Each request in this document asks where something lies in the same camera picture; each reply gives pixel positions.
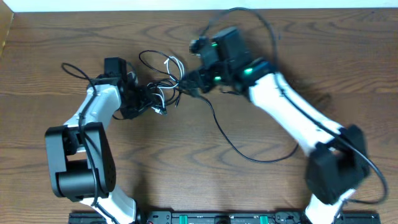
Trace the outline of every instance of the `wall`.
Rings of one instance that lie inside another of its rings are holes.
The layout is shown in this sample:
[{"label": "wall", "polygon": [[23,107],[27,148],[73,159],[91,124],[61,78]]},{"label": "wall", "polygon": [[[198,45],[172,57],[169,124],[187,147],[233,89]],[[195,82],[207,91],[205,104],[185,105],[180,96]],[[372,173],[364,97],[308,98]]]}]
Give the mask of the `wall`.
[{"label": "wall", "polygon": [[6,38],[11,26],[13,15],[14,13],[12,13],[5,3],[0,1],[0,57],[2,50],[6,45]]},{"label": "wall", "polygon": [[398,7],[398,0],[4,0],[14,12]]}]

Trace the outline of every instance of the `black cable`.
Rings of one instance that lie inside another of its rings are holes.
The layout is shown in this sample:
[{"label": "black cable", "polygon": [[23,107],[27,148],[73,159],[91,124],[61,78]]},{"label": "black cable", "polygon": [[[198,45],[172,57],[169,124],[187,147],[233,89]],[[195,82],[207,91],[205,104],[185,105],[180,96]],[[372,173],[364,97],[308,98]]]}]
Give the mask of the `black cable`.
[{"label": "black cable", "polygon": [[91,79],[89,78],[89,76],[83,72],[82,70],[80,70],[79,68],[77,68],[74,65],[71,65],[69,63],[62,63],[61,67],[62,69],[67,72],[69,75],[76,77],[76,78],[81,78],[83,79],[83,77],[75,75],[72,72],[69,72],[65,66],[69,66],[71,68],[74,68],[75,70],[79,71],[84,79],[88,80],[88,82],[90,83],[91,87],[93,88],[93,96],[90,98],[90,100],[87,102],[87,104],[85,105],[85,107],[82,109],[82,111],[79,114],[79,121],[78,121],[78,129],[79,129],[79,133],[80,133],[80,140],[83,143],[83,146],[85,148],[86,154],[87,154],[87,158],[88,158],[88,162],[90,163],[91,166],[91,171],[93,173],[93,178],[94,178],[94,199],[93,199],[93,203],[91,203],[92,207],[98,208],[99,210],[101,210],[101,212],[103,212],[104,215],[106,215],[107,217],[109,217],[112,222],[114,223],[118,223],[117,220],[111,216],[108,212],[106,212],[99,204],[98,204],[98,191],[100,189],[100,185],[98,183],[98,173],[96,171],[96,167],[95,167],[95,163],[94,163],[94,159],[93,159],[93,155],[91,154],[90,148],[88,147],[87,144],[87,140],[89,140],[90,144],[94,147],[96,152],[99,152],[99,149],[97,148],[96,144],[91,140],[91,138],[85,133],[85,129],[83,127],[83,120],[85,119],[85,115],[86,112],[88,110],[88,108],[90,107],[90,105],[92,104],[92,102],[94,101],[94,99],[97,97],[97,89],[95,88],[93,82],[91,81]]},{"label": "black cable", "polygon": [[[210,29],[210,27],[216,22],[218,21],[221,17],[229,14],[230,12],[233,11],[247,11],[250,12],[252,14],[254,14],[255,16],[257,16],[257,18],[263,23],[264,27],[266,27],[269,31],[269,34],[271,36],[271,41],[272,41],[272,48],[273,48],[273,54],[274,54],[274,66],[276,68],[276,71],[278,71],[277,66],[278,66],[278,56],[277,56],[277,42],[276,42],[276,38],[275,38],[275,34],[274,31],[272,29],[272,26],[270,23],[268,23],[258,12],[252,10],[252,9],[247,9],[247,8],[243,8],[243,7],[236,7],[236,8],[232,8],[232,9],[228,9],[223,11],[222,13],[220,13],[218,16],[216,16],[215,18],[211,19],[208,26],[202,31],[201,35],[205,35],[206,32]],[[339,141],[340,143],[342,143],[344,146],[346,146],[347,148],[351,149],[352,151],[354,151],[357,155],[359,155],[362,159],[365,160],[365,162],[367,162],[369,164],[369,166],[373,169],[373,171],[377,174],[377,176],[380,178],[380,181],[382,182],[383,185],[383,196],[379,199],[379,200],[375,200],[375,201],[362,201],[362,200],[356,200],[356,199],[348,199],[349,202],[354,202],[354,203],[364,203],[364,204],[368,204],[368,205],[374,205],[374,204],[379,204],[384,202],[387,197],[388,197],[388,184],[387,184],[387,180],[384,177],[384,175],[382,174],[382,172],[379,170],[379,168],[377,168],[377,166],[370,160],[368,159],[364,154],[362,154],[361,152],[359,152],[354,146],[352,146],[349,142],[345,141],[343,138],[339,137],[339,135],[335,134],[333,131],[331,131],[330,129],[326,128],[324,125],[322,125],[320,122],[318,122],[317,120],[313,119],[309,114],[307,114],[303,109],[301,109],[299,106],[297,106],[285,93],[285,90],[281,87],[281,85],[279,84],[279,80],[277,78],[277,75],[275,74],[275,83],[277,85],[277,88],[280,90],[280,93],[282,96],[284,96],[286,98],[287,101],[289,101],[290,104],[292,104],[292,106],[294,108],[296,108],[297,110],[299,110],[306,118],[308,118],[311,122],[313,122],[315,125],[317,125],[320,129],[324,130],[324,132],[330,134],[331,136],[333,136],[337,141]]]},{"label": "black cable", "polygon": [[339,141],[340,143],[342,143],[342,145],[344,145],[345,147],[351,149],[352,151],[354,151],[357,155],[359,155],[363,160],[365,160],[365,162],[367,162],[369,164],[369,166],[373,169],[373,171],[377,174],[377,176],[380,178],[380,181],[383,185],[383,196],[375,201],[363,201],[363,200],[356,200],[356,199],[348,199],[347,201],[349,202],[353,202],[353,203],[363,203],[363,204],[367,204],[367,205],[375,205],[375,204],[379,204],[384,202],[387,197],[388,197],[388,184],[387,184],[387,180],[384,177],[383,173],[379,170],[379,168],[377,168],[377,166],[370,160],[368,159],[364,154],[362,154],[361,152],[359,152],[351,143],[349,143],[348,141],[344,140],[342,137],[340,137],[339,135],[337,135],[336,133],[334,133],[333,131],[331,131],[330,129],[328,129],[327,127],[325,127],[323,124],[321,124],[321,122],[315,120],[314,118],[312,118],[309,114],[307,114],[303,109],[301,109],[299,106],[297,106],[287,95],[285,92],[285,89],[283,89],[279,83],[279,79],[277,78],[277,75],[275,75],[275,83],[278,87],[278,89],[280,90],[280,94],[282,96],[284,96],[286,98],[287,101],[289,101],[289,103],[296,108],[299,112],[301,112],[307,119],[309,119],[311,122],[313,122],[315,125],[317,125],[320,129],[324,130],[324,132],[330,134],[331,136],[333,136],[337,141]]},{"label": "black cable", "polygon": [[[72,73],[72,72],[69,72],[69,70],[67,70],[67,69],[65,68],[65,66],[69,66],[69,67],[71,67],[71,68],[74,68],[75,70],[77,70],[78,72],[80,72],[81,74],[83,74],[83,76],[81,77],[81,76],[79,76],[79,75],[75,75],[75,74]],[[62,68],[62,70],[63,70],[64,72],[68,73],[69,75],[71,75],[71,76],[73,76],[73,77],[75,77],[75,78],[80,78],[80,79],[84,79],[84,80],[90,80],[90,78],[89,78],[89,77],[86,77],[87,75],[86,75],[82,70],[80,70],[78,67],[76,67],[76,66],[74,66],[74,65],[71,65],[71,64],[69,64],[69,63],[62,63],[62,64],[61,64],[61,68]]]},{"label": "black cable", "polygon": [[146,52],[153,52],[153,53],[160,54],[160,55],[162,55],[162,56],[168,58],[169,60],[171,60],[171,61],[178,67],[178,64],[177,64],[172,58],[170,58],[170,56],[168,56],[167,54],[165,54],[165,53],[163,53],[163,52],[160,52],[160,51],[158,51],[158,50],[144,50],[144,51],[142,51],[142,52],[138,55],[138,59],[139,59],[145,66],[147,66],[148,68],[152,69],[153,71],[159,72],[159,73],[163,73],[163,74],[166,74],[166,75],[170,75],[175,81],[178,80],[174,75],[169,74],[169,73],[167,73],[167,72],[160,71],[160,70],[154,68],[152,65],[149,65],[148,63],[146,63],[146,62],[141,58],[141,55],[142,55],[143,53],[146,53]]},{"label": "black cable", "polygon": [[244,7],[234,7],[232,9],[227,9],[220,14],[218,14],[216,17],[210,19],[209,24],[205,29],[202,30],[200,36],[206,35],[206,32],[214,25],[215,22],[217,22],[219,19],[221,19],[223,16],[229,14],[230,12],[233,11],[247,11],[253,13],[257,18],[262,22],[262,24],[267,28],[269,31],[269,34],[271,36],[271,41],[272,41],[272,52],[273,52],[273,61],[274,61],[274,66],[278,66],[278,51],[277,51],[277,43],[275,39],[275,34],[274,34],[274,29],[272,28],[271,24],[266,21],[257,11],[254,11],[252,9],[247,9]]},{"label": "black cable", "polygon": [[[172,88],[173,86],[176,86],[179,83],[180,80],[177,77],[175,77],[174,75],[169,74],[169,73],[164,72],[164,71],[161,71],[161,70],[158,70],[158,69],[154,68],[152,65],[150,65],[149,63],[145,62],[144,59],[142,59],[142,54],[144,54],[144,53],[156,53],[156,54],[159,54],[161,56],[164,56],[165,58],[171,60],[177,66],[177,68],[178,68],[178,70],[180,72],[181,72],[181,70],[180,70],[180,67],[178,66],[178,63],[175,60],[173,60],[170,56],[168,56],[167,54],[165,54],[163,52],[160,52],[158,50],[144,50],[144,51],[140,52],[140,54],[138,55],[138,58],[145,66],[147,66],[149,69],[151,69],[151,70],[153,70],[155,72],[159,72],[159,73],[162,73],[162,74],[165,74],[165,75],[169,75],[171,77],[171,78],[165,78],[165,79],[162,79],[162,80],[159,80],[159,81],[151,83],[148,86],[149,89],[151,89],[153,87],[154,87],[155,90],[158,89],[158,87],[169,87],[169,88]],[[172,105],[173,103],[175,103],[175,107],[177,107],[179,102],[180,102],[180,97],[181,97],[182,91],[179,90],[177,87],[174,87],[172,89],[173,89],[173,95],[167,100],[164,99],[165,106],[169,106],[169,105]],[[157,98],[154,98],[153,102],[154,102],[155,105],[157,105],[158,107],[162,108],[162,103],[159,102]]]},{"label": "black cable", "polygon": [[247,160],[249,160],[249,161],[251,161],[251,162],[257,162],[257,163],[263,163],[263,164],[270,164],[270,163],[274,163],[274,162],[279,162],[279,161],[282,161],[282,160],[284,160],[284,159],[288,159],[288,158],[292,157],[293,154],[294,154],[294,153],[297,151],[297,149],[299,148],[299,145],[297,144],[297,145],[294,147],[293,151],[292,151],[289,155],[284,156],[284,157],[281,157],[281,158],[279,158],[279,159],[274,159],[274,160],[269,160],[269,161],[260,161],[260,160],[257,160],[257,159],[252,159],[252,158],[250,158],[250,157],[247,157],[247,156],[245,156],[242,152],[240,152],[240,151],[234,146],[234,144],[232,144],[232,142],[228,139],[228,137],[227,137],[226,134],[224,133],[223,129],[221,128],[220,124],[218,123],[218,120],[217,120],[217,117],[216,117],[216,113],[214,112],[213,105],[211,105],[210,101],[209,101],[208,99],[206,99],[205,97],[203,97],[203,96],[199,96],[198,99],[203,100],[203,101],[206,102],[207,105],[210,107],[211,112],[213,113],[214,121],[216,122],[219,131],[220,131],[221,134],[224,136],[225,140],[229,143],[229,145],[230,145],[240,156],[242,156],[243,158],[245,158],[245,159],[247,159]]},{"label": "black cable", "polygon": [[122,120],[124,120],[125,118],[118,118],[117,116],[115,116],[115,115],[112,115],[112,118],[113,119],[115,119],[115,120],[118,120],[118,121],[122,121]]}]

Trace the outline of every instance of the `white robotic arm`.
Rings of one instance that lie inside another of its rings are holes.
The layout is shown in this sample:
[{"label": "white robotic arm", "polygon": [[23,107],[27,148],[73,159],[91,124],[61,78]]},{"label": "white robotic arm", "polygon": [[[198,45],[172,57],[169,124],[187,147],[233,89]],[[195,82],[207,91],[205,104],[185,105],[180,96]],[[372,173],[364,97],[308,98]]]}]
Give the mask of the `white robotic arm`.
[{"label": "white robotic arm", "polygon": [[[117,86],[109,84],[96,85],[95,88],[97,97],[89,105],[83,125],[100,122],[103,124],[104,129],[106,129],[112,119],[112,115],[121,106],[120,92]],[[68,128],[78,126],[80,113],[93,97],[93,94],[94,90],[92,87],[87,89],[87,96],[83,104],[64,125],[67,125]],[[85,148],[79,147],[77,152],[85,152]],[[92,206],[91,204],[93,201],[94,197],[85,197],[80,203],[95,209],[99,214],[105,217],[107,223],[133,223],[136,220],[136,202],[132,198],[129,198],[117,184],[114,190],[109,193],[108,197],[98,198],[99,206]]]},{"label": "white robotic arm", "polygon": [[[306,156],[316,149],[315,145],[318,142],[327,143],[334,137],[321,130],[280,94],[279,87],[275,82],[276,78],[279,79],[280,86],[296,105],[334,133],[341,134],[339,129],[342,126],[308,104],[289,86],[281,73],[270,73],[258,79],[256,85],[249,87],[250,100],[254,105],[269,113],[299,143]],[[313,224],[332,223],[343,201],[354,192],[355,189],[349,189],[333,205],[324,204],[315,195],[312,195],[305,214]]]}]

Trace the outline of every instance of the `tangled wires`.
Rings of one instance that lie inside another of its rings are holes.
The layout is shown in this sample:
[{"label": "tangled wires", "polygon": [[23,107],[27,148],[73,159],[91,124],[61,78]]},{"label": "tangled wires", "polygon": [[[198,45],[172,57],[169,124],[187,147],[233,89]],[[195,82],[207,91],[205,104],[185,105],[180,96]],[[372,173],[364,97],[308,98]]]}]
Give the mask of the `tangled wires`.
[{"label": "tangled wires", "polygon": [[[152,65],[148,64],[144,59],[142,59],[142,55],[144,53],[149,53],[149,52],[162,55],[166,58],[166,61],[164,62],[167,69],[166,72],[154,68]],[[185,74],[185,67],[183,63],[177,57],[168,56],[165,53],[157,50],[144,50],[138,55],[138,58],[145,66],[147,66],[151,70],[169,76],[169,78],[164,78],[156,82],[151,82],[148,83],[147,85],[147,88],[150,90],[149,93],[153,96],[156,96],[153,100],[154,104],[152,105],[152,109],[154,109],[155,112],[159,114],[167,114],[166,107],[172,104],[175,104],[175,107],[177,107],[181,99],[182,91],[178,89],[178,84],[180,83],[180,80],[183,78]],[[175,75],[173,75],[170,72],[170,62],[173,62],[180,71],[180,79],[178,79]],[[173,90],[172,96],[166,99],[164,90]]]}]

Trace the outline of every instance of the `green led light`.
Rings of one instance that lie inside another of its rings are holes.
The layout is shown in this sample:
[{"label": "green led light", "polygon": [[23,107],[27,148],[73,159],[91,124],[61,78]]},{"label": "green led light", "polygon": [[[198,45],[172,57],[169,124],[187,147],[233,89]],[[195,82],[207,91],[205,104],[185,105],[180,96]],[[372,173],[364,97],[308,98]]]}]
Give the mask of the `green led light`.
[{"label": "green led light", "polygon": [[260,216],[260,224],[268,224],[268,217]]},{"label": "green led light", "polygon": [[180,224],[188,224],[188,216],[180,215]]},{"label": "green led light", "polygon": [[243,71],[246,75],[250,75],[253,72],[253,68],[247,68]]}]

